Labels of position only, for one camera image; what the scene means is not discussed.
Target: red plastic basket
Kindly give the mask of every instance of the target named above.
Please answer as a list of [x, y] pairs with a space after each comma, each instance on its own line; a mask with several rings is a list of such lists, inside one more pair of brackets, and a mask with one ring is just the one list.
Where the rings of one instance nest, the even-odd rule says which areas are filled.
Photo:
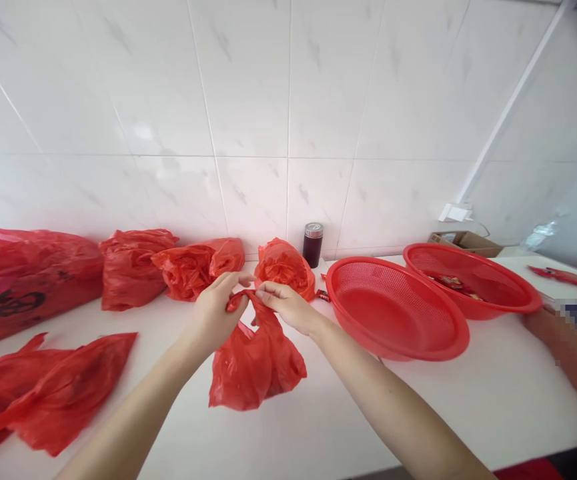
[[485, 301], [433, 284], [446, 292], [470, 320], [489, 320], [503, 313], [530, 313], [542, 306], [535, 288], [515, 272], [487, 258], [455, 247], [414, 243], [404, 249], [406, 265], [418, 275], [460, 279]]
[[470, 340], [466, 320], [430, 280], [385, 260], [333, 264], [326, 288], [340, 325], [361, 346], [391, 360], [457, 357]]

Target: thermos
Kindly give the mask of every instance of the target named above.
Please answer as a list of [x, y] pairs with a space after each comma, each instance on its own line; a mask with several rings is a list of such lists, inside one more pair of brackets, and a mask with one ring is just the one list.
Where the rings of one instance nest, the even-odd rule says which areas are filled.
[[311, 268], [316, 268], [320, 263], [323, 240], [324, 226], [317, 222], [307, 223], [304, 228], [304, 249], [302, 250], [302, 255]]

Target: power outlet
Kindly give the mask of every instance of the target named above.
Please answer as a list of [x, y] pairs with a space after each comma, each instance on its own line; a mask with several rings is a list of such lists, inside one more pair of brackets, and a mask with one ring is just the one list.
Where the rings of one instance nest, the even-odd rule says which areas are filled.
[[471, 221], [473, 206], [470, 203], [447, 203], [440, 214], [439, 221]]

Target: cardboard box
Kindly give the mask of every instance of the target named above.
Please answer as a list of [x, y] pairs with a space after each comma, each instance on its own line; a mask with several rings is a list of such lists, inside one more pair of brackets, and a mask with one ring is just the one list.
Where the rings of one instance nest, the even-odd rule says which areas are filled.
[[486, 258], [497, 257], [503, 249], [497, 243], [469, 231], [433, 232], [428, 237], [428, 243], [461, 248]]

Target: plastic bottle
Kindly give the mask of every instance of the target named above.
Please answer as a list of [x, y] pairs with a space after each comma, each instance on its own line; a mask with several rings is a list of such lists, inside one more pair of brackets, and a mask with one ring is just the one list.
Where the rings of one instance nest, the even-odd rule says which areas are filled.
[[552, 237], [557, 232], [557, 220], [553, 220], [543, 225], [537, 225], [533, 232], [525, 238], [521, 243], [524, 250], [535, 251], [541, 244], [549, 237]]

